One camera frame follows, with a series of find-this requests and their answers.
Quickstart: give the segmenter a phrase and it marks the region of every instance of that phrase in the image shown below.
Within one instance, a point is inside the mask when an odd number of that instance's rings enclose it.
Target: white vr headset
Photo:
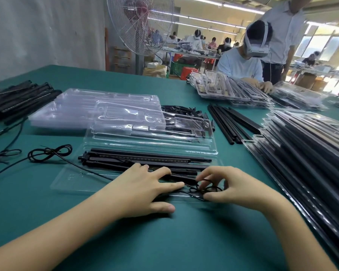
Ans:
[[[267,39],[267,33],[269,31],[269,25],[267,22],[265,23],[265,33],[263,35],[262,43],[258,40],[251,40],[250,42],[248,36],[247,36],[247,29],[251,26],[251,24],[246,28],[245,31],[245,43],[246,43],[246,55],[248,57],[257,57],[257,58],[263,58],[268,55],[269,53],[269,44],[266,43]]]

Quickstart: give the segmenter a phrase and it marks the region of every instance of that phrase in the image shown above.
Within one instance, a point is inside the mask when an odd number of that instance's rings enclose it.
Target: white shirt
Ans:
[[[262,58],[266,63],[286,64],[287,55],[291,45],[298,45],[302,39],[301,29],[305,22],[303,11],[296,14],[290,12],[290,2],[276,6],[260,18],[271,23],[273,37],[270,41],[270,52]]]
[[[238,47],[222,54],[217,64],[217,71],[225,73],[229,77],[254,78],[263,82],[260,58],[253,57],[246,60],[240,55]]]
[[[193,50],[202,49],[201,39],[200,38],[198,40],[195,39],[194,35],[188,36],[188,38],[186,39],[186,42],[191,42],[192,43],[192,49]]]

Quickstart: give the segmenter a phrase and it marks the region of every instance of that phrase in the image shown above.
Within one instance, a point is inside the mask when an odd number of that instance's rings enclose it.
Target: green crate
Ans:
[[[171,63],[171,70],[170,70],[170,75],[178,75],[181,76],[182,73],[182,68],[184,68],[185,66],[187,66],[188,68],[195,68],[195,65],[185,65],[183,63],[175,63],[172,62]]]

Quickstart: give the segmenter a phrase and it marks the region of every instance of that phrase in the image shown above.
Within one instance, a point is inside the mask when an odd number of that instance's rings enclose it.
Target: teal table surface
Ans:
[[[201,99],[184,81],[143,77],[62,66],[47,66],[0,82],[7,87],[30,79],[49,82],[55,89],[81,88],[158,95],[163,105],[183,105],[207,111],[211,101]],[[239,109],[257,123],[268,110]],[[324,115],[339,120],[339,109]],[[0,137],[2,150],[18,128]],[[13,163],[40,146],[70,143],[74,151],[83,133],[58,134],[38,130],[27,121],[12,148],[23,150]],[[224,165],[244,170],[278,190],[243,145],[229,145],[217,127],[215,140]],[[87,196],[60,194],[50,184],[63,164],[22,162],[0,174],[0,246],[49,221]],[[262,214],[234,205],[197,201],[173,202],[171,217],[148,216],[118,221],[74,252],[57,270],[286,270],[280,243]]]

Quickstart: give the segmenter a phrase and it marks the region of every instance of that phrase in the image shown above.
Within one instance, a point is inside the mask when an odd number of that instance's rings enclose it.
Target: black hair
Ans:
[[[273,37],[273,27],[269,22],[267,22],[267,25],[268,31],[266,42],[269,42]],[[246,33],[249,40],[262,40],[263,35],[265,34],[265,23],[261,20],[257,20],[251,24],[251,26],[246,30]]]
[[[196,29],[196,30],[194,31],[194,36],[195,36],[195,37],[201,36],[201,30]]]

